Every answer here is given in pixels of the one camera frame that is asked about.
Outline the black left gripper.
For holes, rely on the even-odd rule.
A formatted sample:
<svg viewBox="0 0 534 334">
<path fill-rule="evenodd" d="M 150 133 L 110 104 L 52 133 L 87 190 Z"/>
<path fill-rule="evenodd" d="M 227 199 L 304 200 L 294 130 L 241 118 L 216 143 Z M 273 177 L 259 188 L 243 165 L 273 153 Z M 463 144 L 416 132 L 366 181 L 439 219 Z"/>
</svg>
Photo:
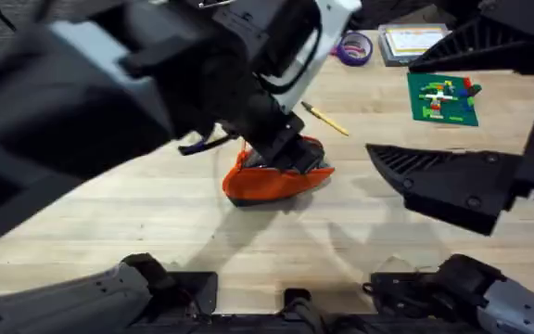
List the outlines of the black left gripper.
<svg viewBox="0 0 534 334">
<path fill-rule="evenodd" d="M 122 117 L 128 134 L 170 140 L 218 123 L 276 170 L 305 174 L 323 160 L 322 143 L 300 136 L 303 122 L 277 101 L 299 80 L 284 73 L 305 42 L 304 2 L 128 1 L 121 41 L 121 68 L 159 91 L 159 120 L 133 111 Z"/>
</svg>

